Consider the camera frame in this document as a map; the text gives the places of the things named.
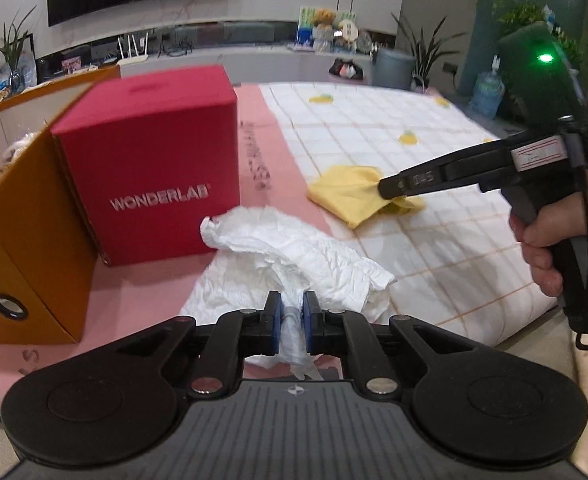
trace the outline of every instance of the crumpled white tissue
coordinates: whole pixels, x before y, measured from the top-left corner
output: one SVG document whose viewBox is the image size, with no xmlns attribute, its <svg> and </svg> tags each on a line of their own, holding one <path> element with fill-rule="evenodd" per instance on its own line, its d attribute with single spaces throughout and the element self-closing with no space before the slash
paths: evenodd
<svg viewBox="0 0 588 480">
<path fill-rule="evenodd" d="M 362 312 L 375 321 L 389 307 L 395 277 L 343 242 L 272 207 L 236 207 L 200 225 L 203 241 L 218 249 L 200 276 L 181 315 L 198 324 L 242 308 L 262 309 L 271 290 L 281 293 L 280 351 L 251 360 L 263 367 L 291 365 L 299 379 L 319 379 L 305 351 L 300 323 L 303 293 L 314 290 L 323 309 Z"/>
</svg>

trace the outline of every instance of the blue water bottle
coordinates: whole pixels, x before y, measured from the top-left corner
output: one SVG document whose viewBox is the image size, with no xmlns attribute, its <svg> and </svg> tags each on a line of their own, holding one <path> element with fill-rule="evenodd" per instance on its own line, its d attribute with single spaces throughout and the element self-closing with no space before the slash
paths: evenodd
<svg viewBox="0 0 588 480">
<path fill-rule="evenodd" d="M 505 94 L 505 85 L 498 75 L 498 69 L 501 66 L 501 60 L 494 56 L 491 72 L 483 72 L 476 79 L 474 86 L 474 95 L 469 102 L 469 110 L 473 113 L 480 114 L 488 119 L 496 117 L 498 107 Z"/>
</svg>

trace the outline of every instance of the black circular pad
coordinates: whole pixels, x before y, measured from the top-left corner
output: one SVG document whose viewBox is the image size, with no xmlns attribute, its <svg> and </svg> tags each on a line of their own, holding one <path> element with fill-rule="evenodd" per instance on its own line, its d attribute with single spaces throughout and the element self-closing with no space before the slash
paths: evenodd
<svg viewBox="0 0 588 480">
<path fill-rule="evenodd" d="M 65 383 L 47 399 L 49 411 L 70 422 L 97 422 L 112 415 L 123 402 L 123 392 L 115 384 L 99 380 Z"/>
<path fill-rule="evenodd" d="M 170 429 L 176 395 L 151 364 L 119 353 L 83 359 L 43 368 L 8 391 L 4 429 L 23 455 L 63 467 L 105 465 L 148 449 Z"/>
<path fill-rule="evenodd" d="M 437 356 L 412 405 L 440 447 L 496 467 L 560 460 L 587 422 L 587 402 L 570 379 L 484 348 Z"/>
</svg>

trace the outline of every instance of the finger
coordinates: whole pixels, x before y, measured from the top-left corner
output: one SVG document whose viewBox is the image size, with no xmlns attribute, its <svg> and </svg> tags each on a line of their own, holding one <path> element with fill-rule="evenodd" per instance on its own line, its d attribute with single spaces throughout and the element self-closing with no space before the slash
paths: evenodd
<svg viewBox="0 0 588 480">
<path fill-rule="evenodd" d="M 563 291 L 563 278 L 556 269 L 532 267 L 532 280 L 550 298 L 559 297 Z"/>
<path fill-rule="evenodd" d="M 523 260 L 525 260 L 532 267 L 539 269 L 551 269 L 552 267 L 552 253 L 547 249 L 540 247 L 533 247 L 525 243 L 520 245 L 520 250 L 523 253 Z"/>
<path fill-rule="evenodd" d="M 523 231 L 525 231 L 525 222 L 523 222 L 519 217 L 517 217 L 514 213 L 510 214 L 509 219 L 510 229 L 514 233 L 514 237 L 516 238 L 517 242 L 523 241 Z"/>
<path fill-rule="evenodd" d="M 533 224 L 523 232 L 523 240 L 531 246 L 549 247 L 566 238 L 586 233 L 583 199 L 574 193 L 559 202 L 546 205 Z"/>
</svg>

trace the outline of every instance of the white grid mat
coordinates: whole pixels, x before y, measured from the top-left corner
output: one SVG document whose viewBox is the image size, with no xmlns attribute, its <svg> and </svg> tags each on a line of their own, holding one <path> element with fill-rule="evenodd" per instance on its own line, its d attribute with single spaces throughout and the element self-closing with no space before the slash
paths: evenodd
<svg viewBox="0 0 588 480">
<path fill-rule="evenodd" d="M 336 164 L 376 166 L 388 176 L 492 138 L 455 107 L 410 92 L 306 83 L 261 90 L 308 181 Z M 333 102 L 309 102 L 321 94 Z M 399 142 L 407 130 L 418 144 Z M 380 322 L 405 313 L 495 345 L 553 304 L 532 283 L 498 191 L 424 198 L 418 214 L 376 216 L 355 231 L 326 213 L 335 237 L 398 278 Z"/>
</svg>

